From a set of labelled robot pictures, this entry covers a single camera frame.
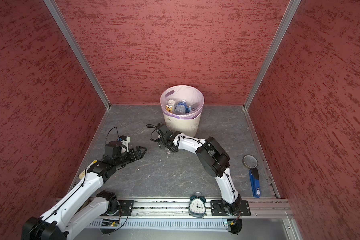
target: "clock face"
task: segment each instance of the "clock face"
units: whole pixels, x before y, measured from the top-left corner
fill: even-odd
[[[195,198],[189,204],[189,211],[195,214],[204,214],[205,213],[205,205],[203,201],[199,198]]]

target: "marble-pattern floor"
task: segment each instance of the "marble-pattern floor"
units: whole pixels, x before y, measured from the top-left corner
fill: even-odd
[[[106,134],[115,126],[120,135],[131,138],[130,148],[142,146],[148,148],[148,151],[141,160],[117,171],[95,194],[108,190],[121,197],[185,197],[194,192],[202,192],[207,197],[221,196],[216,180],[203,169],[195,154],[185,150],[167,154],[149,140],[153,129],[145,125],[156,125],[159,122],[164,123],[164,117],[158,105],[111,107],[101,134],[87,162],[81,165],[80,172],[91,161],[101,159]],[[242,198],[253,197],[248,169],[242,164],[243,156],[247,154],[259,161],[262,197],[274,197],[240,106],[204,106],[195,137],[209,136],[214,137],[229,154],[233,183]],[[108,141],[115,139],[117,133],[114,129]]]

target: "plastic bottle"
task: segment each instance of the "plastic bottle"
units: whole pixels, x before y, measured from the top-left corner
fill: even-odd
[[[185,112],[186,113],[192,113],[193,111],[196,111],[198,108],[199,108],[199,105],[198,103],[194,103],[192,105],[189,105],[187,106],[187,108],[185,109]]]
[[[187,102],[185,100],[182,100],[177,104],[175,111],[173,113],[176,115],[184,115],[186,107],[187,107]]]

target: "red textured panel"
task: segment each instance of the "red textured panel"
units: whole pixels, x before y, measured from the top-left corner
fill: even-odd
[[[360,1],[302,1],[250,115],[303,238],[360,239]]]
[[[289,0],[57,0],[113,104],[159,103],[170,86],[243,104]]]
[[[0,1],[0,239],[66,194],[103,106],[43,1]]]

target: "black cable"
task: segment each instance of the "black cable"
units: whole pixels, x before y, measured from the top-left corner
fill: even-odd
[[[151,141],[154,141],[154,142],[163,141],[164,146],[165,146],[166,148],[168,148],[169,151],[171,151],[172,153],[177,151],[178,146],[179,146],[179,144],[180,144],[180,136],[178,136],[178,138],[177,138],[177,144],[176,144],[175,150],[172,150],[170,147],[167,146],[167,144],[165,144],[163,134],[162,134],[162,132],[160,131],[160,129],[159,129],[158,127],[156,127],[156,126],[153,125],[153,124],[147,124],[145,127],[148,127],[148,128],[153,128],[153,127],[154,127],[154,128],[156,129],[157,133],[160,135],[160,138],[158,138],[158,139],[156,139],[156,140],[152,139],[152,137],[151,137]]]
[[[119,136],[119,131],[117,130],[117,127],[113,127],[113,128],[111,128],[111,130],[108,132],[108,134],[107,134],[107,136],[106,136],[106,144],[107,144],[108,135],[109,135],[109,133],[110,133],[114,128],[116,129],[116,132],[117,132],[117,140],[119,140],[119,138],[120,138],[120,136]]]
[[[80,187],[78,187],[56,210],[54,210],[54,211],[52,212],[52,214],[50,214],[47,218],[45,218],[44,220],[42,220],[43,222],[39,223],[36,227],[32,228],[21,240],[24,240],[25,237],[28,236],[28,234],[30,234],[33,230],[35,230],[36,228],[38,228],[41,224],[44,224],[44,222],[45,222],[48,218],[50,218],[52,215],[56,215],[56,214],[57,214],[57,211],[61,208],[61,206],[62,206],[63,204],[65,204],[66,201],[67,201],[70,197],[72,197],[72,195],[74,195],[81,187],[84,186],[87,169],[89,169],[89,167],[85,168],[85,170],[84,170],[84,181],[83,181],[83,183],[80,185]]]
[[[232,189],[232,192],[235,193],[236,191],[233,189],[232,187],[232,184],[231,184],[231,181],[229,180],[229,175],[225,173],[225,175],[227,176],[227,179],[228,179],[228,182],[229,182],[229,185],[231,185],[231,189]]]
[[[187,138],[187,139],[192,139],[192,140],[195,141],[195,142],[201,143],[200,140],[196,140],[196,139],[193,139],[193,138],[190,138],[190,137],[184,137],[184,136],[182,136],[182,137],[183,137],[183,139],[185,139],[185,138]]]
[[[123,225],[121,225],[120,228],[121,228],[122,226],[124,226],[124,224],[127,222],[127,220],[128,220],[128,215],[127,215],[127,219],[125,220],[125,222],[123,222]]]
[[[161,141],[161,138],[158,138],[157,141],[152,138],[152,133],[154,133],[155,131],[157,131],[157,130],[155,129],[155,130],[153,130],[153,131],[151,132],[151,141],[160,142],[160,141]]]

